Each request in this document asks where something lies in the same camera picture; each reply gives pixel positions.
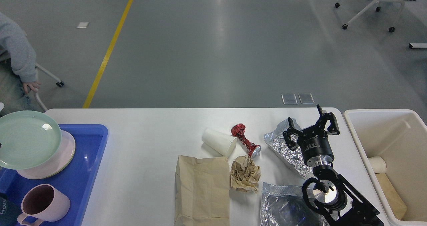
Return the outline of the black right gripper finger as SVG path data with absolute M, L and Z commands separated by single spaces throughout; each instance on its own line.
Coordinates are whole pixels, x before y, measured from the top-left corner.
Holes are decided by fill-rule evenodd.
M 315 130 L 322 135 L 339 135 L 337 119 L 333 113 L 326 113 L 319 104 L 316 105 L 319 112 L 319 119 L 316 121 Z
M 287 118 L 289 127 L 283 132 L 283 137 L 287 147 L 295 151 L 299 146 L 298 139 L 303 136 L 303 132 L 295 128 L 292 118 Z

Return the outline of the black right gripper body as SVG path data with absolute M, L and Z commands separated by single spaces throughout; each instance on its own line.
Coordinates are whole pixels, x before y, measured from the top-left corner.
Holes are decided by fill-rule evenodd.
M 311 126 L 298 133 L 299 145 L 304 164 L 308 167 L 331 165 L 335 159 L 328 141 L 329 131 L 319 126 Z

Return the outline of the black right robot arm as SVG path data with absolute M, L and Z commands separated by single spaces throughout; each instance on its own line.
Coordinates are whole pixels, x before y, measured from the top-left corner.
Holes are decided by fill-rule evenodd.
M 302 186 L 305 204 L 330 226 L 383 226 L 378 209 L 334 170 L 328 136 L 340 134 L 337 119 L 320 105 L 316 107 L 319 118 L 314 125 L 298 130 L 288 118 L 289 127 L 283 132 L 287 147 L 300 148 L 304 164 L 314 174 Z

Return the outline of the person's hand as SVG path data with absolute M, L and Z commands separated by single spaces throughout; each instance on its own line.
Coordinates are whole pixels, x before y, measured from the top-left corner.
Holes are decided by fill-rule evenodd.
M 37 93 L 40 89 L 41 83 L 38 80 L 32 82 L 23 82 L 22 86 L 24 93 L 28 95 L 30 91 Z

